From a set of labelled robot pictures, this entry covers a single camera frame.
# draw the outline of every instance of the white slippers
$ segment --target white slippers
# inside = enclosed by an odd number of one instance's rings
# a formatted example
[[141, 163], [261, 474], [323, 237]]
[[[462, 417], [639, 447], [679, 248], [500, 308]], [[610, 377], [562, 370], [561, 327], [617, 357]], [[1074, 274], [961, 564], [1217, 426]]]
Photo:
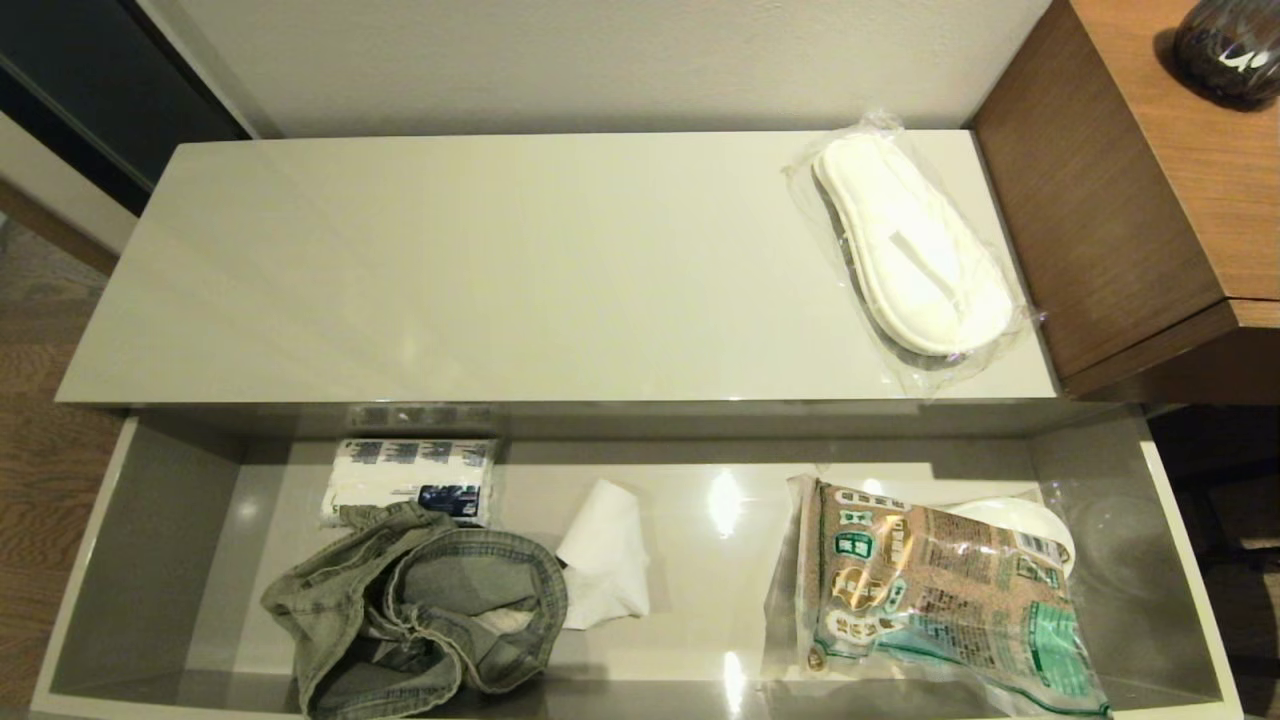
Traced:
[[814, 172], [845, 225], [863, 297], [891, 338], [948, 356], [1006, 332], [1014, 300], [996, 260], [893, 142], [842, 137]]

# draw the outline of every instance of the white cloth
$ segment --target white cloth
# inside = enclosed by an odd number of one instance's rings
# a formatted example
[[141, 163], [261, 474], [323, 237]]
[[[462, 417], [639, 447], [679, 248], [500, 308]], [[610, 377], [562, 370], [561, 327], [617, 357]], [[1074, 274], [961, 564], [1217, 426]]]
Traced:
[[564, 629], [649, 614], [649, 553], [636, 496], [598, 480], [556, 555], [564, 561], [568, 614]]

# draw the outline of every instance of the drawer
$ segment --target drawer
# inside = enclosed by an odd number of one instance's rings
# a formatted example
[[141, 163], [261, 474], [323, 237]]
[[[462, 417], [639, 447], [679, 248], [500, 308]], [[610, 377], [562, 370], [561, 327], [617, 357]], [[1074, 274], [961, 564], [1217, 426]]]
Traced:
[[[991, 413], [973, 407], [974, 418]], [[815, 696], [781, 679], [790, 648], [765, 594], [790, 514], [785, 480], [824, 478], [915, 503], [1038, 493], [1078, 547], [1071, 589], [1119, 717], [1239, 719], [1217, 628], [1169, 482], [1128, 409], [1029, 437], [512, 439], [504, 529], [554, 547], [598, 478], [643, 507], [653, 612], [564, 632], [545, 675], [447, 706], [462, 717], [991, 715], [945, 684], [864, 682]], [[33, 707], [81, 717], [296, 714], [292, 642], [259, 606], [339, 537], [319, 523], [333, 437], [236, 438], [134, 416], [68, 583]]]

